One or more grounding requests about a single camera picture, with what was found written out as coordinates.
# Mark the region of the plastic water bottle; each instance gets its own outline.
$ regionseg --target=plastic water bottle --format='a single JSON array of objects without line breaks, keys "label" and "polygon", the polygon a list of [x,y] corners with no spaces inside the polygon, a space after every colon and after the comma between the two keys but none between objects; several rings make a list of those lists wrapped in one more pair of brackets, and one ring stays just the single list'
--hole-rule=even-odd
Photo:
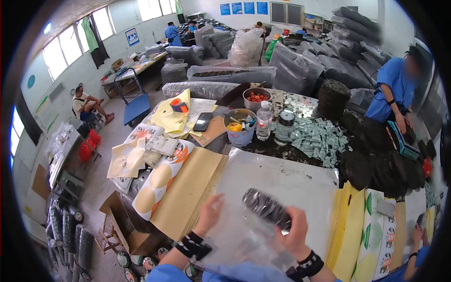
[{"label": "plastic water bottle", "polygon": [[272,112],[268,101],[262,101],[261,106],[257,111],[257,138],[265,141],[271,133]]}]

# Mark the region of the black lid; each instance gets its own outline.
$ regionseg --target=black lid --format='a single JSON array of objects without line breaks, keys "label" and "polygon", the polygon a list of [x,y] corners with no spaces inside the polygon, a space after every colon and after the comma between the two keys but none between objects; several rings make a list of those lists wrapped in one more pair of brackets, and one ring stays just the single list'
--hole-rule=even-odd
[{"label": "black lid", "polygon": [[279,123],[284,126],[295,124],[295,113],[290,109],[283,109],[279,112]]}]

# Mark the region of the worker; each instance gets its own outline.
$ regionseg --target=worker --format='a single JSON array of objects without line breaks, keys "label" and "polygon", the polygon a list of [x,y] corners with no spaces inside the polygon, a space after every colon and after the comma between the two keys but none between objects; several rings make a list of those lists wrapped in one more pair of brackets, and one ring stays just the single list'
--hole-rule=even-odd
[{"label": "worker", "polygon": [[169,46],[183,46],[180,40],[178,28],[174,26],[173,22],[168,22],[168,27],[165,30],[165,36],[168,39]]},{"label": "worker", "polygon": [[261,28],[261,29],[263,29],[263,38],[265,38],[266,37],[266,28],[265,28],[265,26],[263,25],[263,23],[262,22],[257,22],[257,24],[256,25],[254,25],[254,28]]},{"label": "worker", "polygon": [[105,124],[114,119],[114,113],[107,114],[100,106],[104,99],[97,99],[83,92],[83,86],[79,85],[75,89],[75,95],[72,98],[72,112],[81,121],[91,115],[93,110],[99,111],[105,117]]},{"label": "worker", "polygon": [[384,123],[396,121],[402,134],[407,124],[411,128],[412,99],[417,82],[427,68],[420,50],[410,46],[407,56],[391,58],[377,74],[378,89],[366,112],[366,116]]},{"label": "worker", "polygon": [[[159,281],[178,281],[191,282],[185,275],[189,258],[196,254],[196,250],[205,250],[202,241],[208,231],[218,221],[221,208],[223,206],[223,195],[210,196],[200,207],[199,220],[191,233],[185,236],[181,242],[160,260],[160,263],[154,268],[146,279],[146,282]],[[332,271],[324,265],[321,258],[317,256],[308,246],[305,245],[307,235],[307,218],[303,210],[287,207],[287,213],[291,217],[291,229],[287,235],[282,235],[280,228],[274,227],[274,233],[277,241],[285,247],[298,261],[300,266],[292,268],[288,277],[295,282],[302,282],[302,277],[308,276],[311,282],[335,282],[339,281]],[[250,262],[244,262],[236,266],[221,266],[222,269],[229,269],[234,277],[239,276],[239,281],[257,282],[279,281],[277,277],[284,275],[271,267],[256,266]],[[205,272],[202,275],[203,282],[233,282],[230,278],[222,275]]]},{"label": "worker", "polygon": [[[423,247],[419,250],[420,242],[423,240]],[[377,282],[402,282],[410,281],[415,275],[418,267],[426,259],[429,251],[428,231],[420,228],[418,224],[414,227],[414,247],[406,264],[399,267],[388,276],[377,280]]]}]

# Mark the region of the black phone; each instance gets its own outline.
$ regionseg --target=black phone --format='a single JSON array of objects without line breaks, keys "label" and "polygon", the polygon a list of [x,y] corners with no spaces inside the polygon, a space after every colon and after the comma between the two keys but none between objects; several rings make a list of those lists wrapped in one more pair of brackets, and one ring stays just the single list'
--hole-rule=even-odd
[{"label": "black phone", "polygon": [[207,130],[208,123],[213,117],[213,113],[202,113],[199,115],[198,120],[196,121],[196,124],[193,127],[193,131],[197,132],[204,132]]}]

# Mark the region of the cardboard box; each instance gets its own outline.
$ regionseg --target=cardboard box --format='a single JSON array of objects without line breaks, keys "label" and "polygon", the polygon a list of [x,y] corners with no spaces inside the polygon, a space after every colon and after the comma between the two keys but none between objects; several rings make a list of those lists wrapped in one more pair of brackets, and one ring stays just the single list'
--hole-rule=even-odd
[{"label": "cardboard box", "polygon": [[152,223],[142,219],[128,203],[114,191],[99,209],[113,221],[117,235],[129,254],[154,255],[159,244],[166,239]]}]

